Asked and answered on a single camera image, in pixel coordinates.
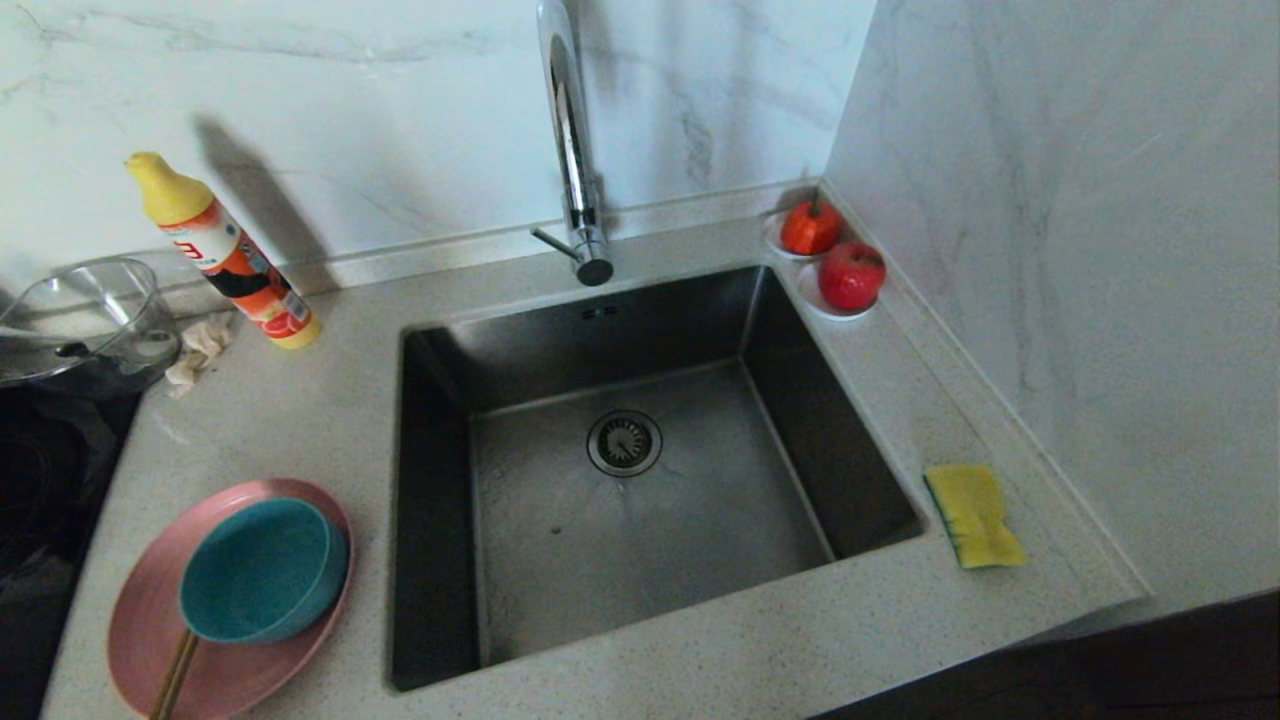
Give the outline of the crumpled beige tissue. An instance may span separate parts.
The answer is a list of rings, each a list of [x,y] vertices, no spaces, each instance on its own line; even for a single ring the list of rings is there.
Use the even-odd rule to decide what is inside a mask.
[[[179,357],[165,370],[172,398],[188,395],[215,368],[236,341],[234,324],[234,313],[214,313],[180,332]]]

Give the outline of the chrome kitchen faucet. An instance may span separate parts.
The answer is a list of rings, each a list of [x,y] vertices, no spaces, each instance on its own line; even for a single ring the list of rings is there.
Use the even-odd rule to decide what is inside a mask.
[[[530,234],[567,256],[581,284],[598,287],[612,278],[614,265],[602,224],[579,53],[564,0],[538,0],[538,29],[556,154],[564,186],[566,241],[536,227],[530,229]]]

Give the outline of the stainless steel sink basin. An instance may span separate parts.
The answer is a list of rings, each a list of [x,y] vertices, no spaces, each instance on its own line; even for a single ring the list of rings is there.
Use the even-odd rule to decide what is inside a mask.
[[[408,331],[399,352],[396,691],[922,533],[767,266]],[[623,409],[663,450],[614,478],[586,439]]]

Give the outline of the black stove cooktop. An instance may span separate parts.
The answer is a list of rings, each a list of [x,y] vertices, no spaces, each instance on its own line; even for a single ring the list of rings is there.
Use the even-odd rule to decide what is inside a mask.
[[[38,720],[141,398],[0,389],[0,720]]]

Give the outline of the pink plate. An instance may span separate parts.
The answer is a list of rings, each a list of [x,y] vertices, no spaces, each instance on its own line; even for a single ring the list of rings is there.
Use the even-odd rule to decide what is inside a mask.
[[[200,639],[170,720],[227,720],[252,708],[293,678],[317,652],[340,615],[351,585],[355,541],[344,509],[321,487],[292,478],[250,480],[201,500],[166,527],[134,565],[113,611],[108,661],[115,688],[148,716],[186,625],[179,610],[184,569],[200,542],[232,514],[268,498],[308,501],[346,532],[349,569],[337,602],[311,626],[270,644]]]

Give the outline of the red tomato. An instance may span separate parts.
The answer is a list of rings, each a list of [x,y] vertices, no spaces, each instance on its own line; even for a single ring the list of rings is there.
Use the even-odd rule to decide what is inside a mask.
[[[780,243],[785,251],[795,255],[822,255],[837,243],[842,227],[844,219],[838,211],[814,193],[787,213]]]

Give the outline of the round metal drain strainer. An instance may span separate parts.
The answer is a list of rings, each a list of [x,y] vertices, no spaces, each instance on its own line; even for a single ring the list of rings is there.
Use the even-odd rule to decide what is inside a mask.
[[[646,414],[614,410],[600,416],[588,433],[586,451],[599,471],[631,478],[649,471],[660,457],[663,434]]]

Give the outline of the yellow sponge green backing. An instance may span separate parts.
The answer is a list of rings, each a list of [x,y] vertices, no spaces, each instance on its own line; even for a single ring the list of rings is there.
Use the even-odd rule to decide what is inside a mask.
[[[1027,551],[1006,524],[1002,486],[993,468],[931,465],[924,480],[960,568],[1019,568],[1028,562]]]

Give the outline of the red apple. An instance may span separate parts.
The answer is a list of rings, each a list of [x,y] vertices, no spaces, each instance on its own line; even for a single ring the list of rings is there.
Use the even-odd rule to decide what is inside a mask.
[[[861,241],[841,242],[819,263],[818,290],[829,306],[861,313],[877,304],[887,274],[878,249]]]

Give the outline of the orange detergent bottle yellow cap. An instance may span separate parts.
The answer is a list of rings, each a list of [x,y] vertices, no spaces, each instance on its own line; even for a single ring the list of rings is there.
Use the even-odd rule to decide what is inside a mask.
[[[316,340],[316,314],[202,181],[150,151],[133,152],[125,169],[148,219],[273,343],[302,348]]]

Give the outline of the clear glass jug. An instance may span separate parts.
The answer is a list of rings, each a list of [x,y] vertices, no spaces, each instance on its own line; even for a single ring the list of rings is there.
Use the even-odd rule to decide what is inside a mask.
[[[179,356],[180,332],[157,277],[134,259],[73,266],[0,311],[0,389],[134,395]]]

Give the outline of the small white dish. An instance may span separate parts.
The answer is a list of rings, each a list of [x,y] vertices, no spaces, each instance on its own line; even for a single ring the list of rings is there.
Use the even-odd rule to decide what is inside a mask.
[[[824,252],[818,254],[795,254],[790,252],[782,243],[782,229],[785,222],[788,217],[788,211],[778,211],[765,217],[762,224],[762,238],[765,246],[777,256],[791,263],[813,263],[820,260]]]
[[[873,302],[861,310],[846,310],[831,305],[820,293],[819,268],[818,263],[808,264],[797,273],[796,278],[797,292],[815,316],[829,322],[855,322],[873,313],[878,302]]]

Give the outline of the teal bowl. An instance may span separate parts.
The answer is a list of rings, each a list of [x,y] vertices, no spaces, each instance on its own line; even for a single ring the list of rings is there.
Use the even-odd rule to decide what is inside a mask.
[[[200,542],[182,577],[180,615],[202,641],[276,643],[337,602],[348,569],[348,537],[325,512],[301,498],[268,498]]]

